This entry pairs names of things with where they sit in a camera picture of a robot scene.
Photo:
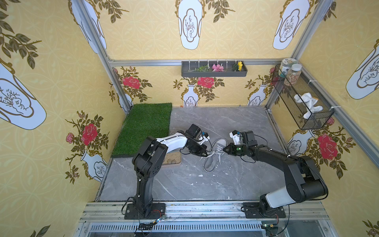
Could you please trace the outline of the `grey canvas sneaker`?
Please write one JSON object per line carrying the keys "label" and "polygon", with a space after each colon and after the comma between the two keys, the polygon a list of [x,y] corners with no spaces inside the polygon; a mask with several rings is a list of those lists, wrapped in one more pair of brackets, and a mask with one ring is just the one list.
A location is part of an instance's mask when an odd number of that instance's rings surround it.
{"label": "grey canvas sneaker", "polygon": [[225,138],[219,138],[213,143],[211,153],[206,158],[203,166],[206,172],[213,172],[217,164],[221,163],[221,156],[225,153],[224,148],[226,148],[227,144],[228,142]]}

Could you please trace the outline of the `white shoelace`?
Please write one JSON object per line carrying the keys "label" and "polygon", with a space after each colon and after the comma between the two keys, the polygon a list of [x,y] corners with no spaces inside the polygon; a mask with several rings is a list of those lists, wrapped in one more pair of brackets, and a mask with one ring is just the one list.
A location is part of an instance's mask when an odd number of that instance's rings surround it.
{"label": "white shoelace", "polygon": [[210,155],[205,158],[205,166],[215,166],[221,164],[221,157],[225,154],[225,146],[216,146],[211,151]]}

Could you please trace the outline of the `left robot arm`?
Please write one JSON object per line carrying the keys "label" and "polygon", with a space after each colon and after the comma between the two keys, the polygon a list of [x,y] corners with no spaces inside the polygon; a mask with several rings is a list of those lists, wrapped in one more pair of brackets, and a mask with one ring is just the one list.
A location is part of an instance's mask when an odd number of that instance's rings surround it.
{"label": "left robot arm", "polygon": [[125,220],[159,219],[165,214],[166,204],[154,202],[153,182],[160,171],[167,153],[187,148],[189,153],[198,157],[207,157],[209,135],[197,125],[192,124],[186,131],[178,131],[164,138],[148,136],[138,153],[132,159],[137,176],[136,194],[122,209]]}

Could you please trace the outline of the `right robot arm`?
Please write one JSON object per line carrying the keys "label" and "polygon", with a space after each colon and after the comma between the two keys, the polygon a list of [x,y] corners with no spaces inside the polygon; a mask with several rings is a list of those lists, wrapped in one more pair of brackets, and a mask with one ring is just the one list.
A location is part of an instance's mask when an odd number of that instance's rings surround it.
{"label": "right robot arm", "polygon": [[329,191],[310,157],[291,156],[259,145],[252,131],[230,133],[233,142],[224,152],[236,156],[251,157],[254,161],[269,164],[284,174],[284,187],[261,195],[259,202],[245,202],[242,212],[246,218],[285,218],[284,206],[327,197]]}

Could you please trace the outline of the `green artificial grass mat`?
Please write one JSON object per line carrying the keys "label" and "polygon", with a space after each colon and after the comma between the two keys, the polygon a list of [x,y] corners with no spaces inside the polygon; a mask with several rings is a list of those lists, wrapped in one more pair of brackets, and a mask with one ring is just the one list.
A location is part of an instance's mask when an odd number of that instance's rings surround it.
{"label": "green artificial grass mat", "polygon": [[171,103],[133,106],[122,125],[111,157],[133,157],[148,136],[167,137],[171,112]]}

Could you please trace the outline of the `white plush toy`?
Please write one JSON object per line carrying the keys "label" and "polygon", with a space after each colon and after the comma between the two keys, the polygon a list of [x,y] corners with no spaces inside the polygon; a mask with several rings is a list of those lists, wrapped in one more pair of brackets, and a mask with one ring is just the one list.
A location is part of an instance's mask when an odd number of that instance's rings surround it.
{"label": "white plush toy", "polygon": [[323,110],[322,106],[316,106],[316,103],[318,102],[317,98],[313,98],[312,95],[308,93],[304,93],[303,95],[299,96],[296,94],[294,96],[296,103],[303,103],[306,107],[306,112],[303,114],[304,119],[309,119],[312,114],[320,112]]}

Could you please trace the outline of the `green artificial plant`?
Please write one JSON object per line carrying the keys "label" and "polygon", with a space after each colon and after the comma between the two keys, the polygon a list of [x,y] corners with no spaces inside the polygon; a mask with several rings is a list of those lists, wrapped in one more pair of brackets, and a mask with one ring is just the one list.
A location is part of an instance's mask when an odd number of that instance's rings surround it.
{"label": "green artificial plant", "polygon": [[201,67],[198,67],[198,68],[195,68],[193,70],[191,70],[192,72],[209,72],[210,68],[208,65],[204,65],[204,66],[201,66]]}

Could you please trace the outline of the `pink artificial flower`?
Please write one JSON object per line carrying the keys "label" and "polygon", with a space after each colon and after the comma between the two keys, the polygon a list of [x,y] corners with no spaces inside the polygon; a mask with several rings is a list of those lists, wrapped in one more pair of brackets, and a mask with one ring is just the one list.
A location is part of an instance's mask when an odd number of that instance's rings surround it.
{"label": "pink artificial flower", "polygon": [[224,66],[222,64],[213,64],[212,71],[213,72],[223,72]]}

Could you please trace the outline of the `yellow artificial flower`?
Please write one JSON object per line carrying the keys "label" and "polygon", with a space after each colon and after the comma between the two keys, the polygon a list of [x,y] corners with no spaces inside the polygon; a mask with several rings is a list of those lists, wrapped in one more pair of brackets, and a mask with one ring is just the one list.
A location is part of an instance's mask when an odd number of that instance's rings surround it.
{"label": "yellow artificial flower", "polygon": [[238,71],[241,71],[241,70],[242,70],[242,67],[243,67],[243,63],[242,63],[242,61],[239,61],[237,65],[238,65],[238,68],[237,68]]}

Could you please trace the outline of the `glass jar white lid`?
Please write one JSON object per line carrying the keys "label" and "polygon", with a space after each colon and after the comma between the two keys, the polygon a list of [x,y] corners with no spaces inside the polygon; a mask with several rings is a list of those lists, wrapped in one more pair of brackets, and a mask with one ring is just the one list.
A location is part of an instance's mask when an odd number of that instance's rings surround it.
{"label": "glass jar white lid", "polygon": [[301,64],[293,64],[291,69],[286,74],[286,80],[284,84],[288,87],[293,86],[297,80],[299,79],[302,73],[302,65]]}

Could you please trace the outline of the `patterned jar behind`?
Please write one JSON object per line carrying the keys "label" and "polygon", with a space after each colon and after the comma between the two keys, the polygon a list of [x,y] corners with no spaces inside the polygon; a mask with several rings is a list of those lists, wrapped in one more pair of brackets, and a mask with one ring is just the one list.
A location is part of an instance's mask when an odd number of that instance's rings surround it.
{"label": "patterned jar behind", "polygon": [[284,58],[281,61],[280,67],[279,67],[279,76],[285,77],[288,71],[291,69],[293,64],[297,64],[298,60],[294,58]]}

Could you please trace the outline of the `grey wall planter shelf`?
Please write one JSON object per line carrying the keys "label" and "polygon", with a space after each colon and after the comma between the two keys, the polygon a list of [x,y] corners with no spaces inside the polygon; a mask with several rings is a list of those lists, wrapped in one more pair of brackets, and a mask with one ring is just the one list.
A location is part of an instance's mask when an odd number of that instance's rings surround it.
{"label": "grey wall planter shelf", "polygon": [[248,69],[241,60],[187,60],[181,62],[184,78],[246,77]]}

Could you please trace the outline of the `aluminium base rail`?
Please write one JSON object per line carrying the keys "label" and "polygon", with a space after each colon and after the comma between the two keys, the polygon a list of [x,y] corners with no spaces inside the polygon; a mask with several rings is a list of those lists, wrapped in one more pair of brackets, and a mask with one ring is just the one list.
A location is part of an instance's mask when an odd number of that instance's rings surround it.
{"label": "aluminium base rail", "polygon": [[74,232],[76,237],[151,237],[163,233],[243,232],[254,236],[335,237],[337,231],[319,201],[292,204],[275,214],[261,214],[252,200],[159,201],[148,217],[131,203],[90,202]]}

